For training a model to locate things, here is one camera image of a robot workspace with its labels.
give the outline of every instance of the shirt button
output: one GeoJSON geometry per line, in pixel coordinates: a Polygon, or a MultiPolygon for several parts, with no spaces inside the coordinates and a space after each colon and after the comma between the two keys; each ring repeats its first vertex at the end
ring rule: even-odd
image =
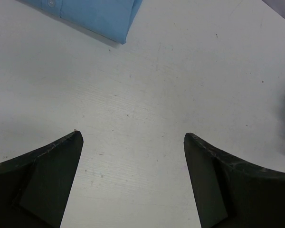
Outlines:
{"type": "Polygon", "coordinates": [[[47,0],[49,7],[54,7],[56,5],[55,0],[47,0]]]}

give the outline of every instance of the table surface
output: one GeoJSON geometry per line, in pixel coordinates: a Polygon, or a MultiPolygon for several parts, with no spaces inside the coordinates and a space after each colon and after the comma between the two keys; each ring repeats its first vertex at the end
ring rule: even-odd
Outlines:
{"type": "Polygon", "coordinates": [[[63,228],[199,228],[185,133],[285,172],[285,20],[144,0],[125,45],[0,0],[0,162],[84,137],[63,228]]]}

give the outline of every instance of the folded shirt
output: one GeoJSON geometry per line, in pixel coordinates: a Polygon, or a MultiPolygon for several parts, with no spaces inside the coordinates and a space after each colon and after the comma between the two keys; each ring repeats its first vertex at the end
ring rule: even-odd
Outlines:
{"type": "Polygon", "coordinates": [[[22,0],[124,44],[142,0],[22,0]]]}

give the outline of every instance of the light blue fabric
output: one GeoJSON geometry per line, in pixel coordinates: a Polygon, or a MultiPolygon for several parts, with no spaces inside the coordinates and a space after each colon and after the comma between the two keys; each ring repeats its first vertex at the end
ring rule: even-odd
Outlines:
{"type": "Polygon", "coordinates": [[[124,44],[142,0],[23,0],[124,44]]]}

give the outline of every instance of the white table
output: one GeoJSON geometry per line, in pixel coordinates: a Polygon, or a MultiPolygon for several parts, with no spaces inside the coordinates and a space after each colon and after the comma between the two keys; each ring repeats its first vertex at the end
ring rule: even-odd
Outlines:
{"type": "Polygon", "coordinates": [[[74,129],[63,228],[200,227],[185,133],[285,171],[285,20],[261,0],[144,0],[121,46],[0,0],[0,162],[74,129]]]}

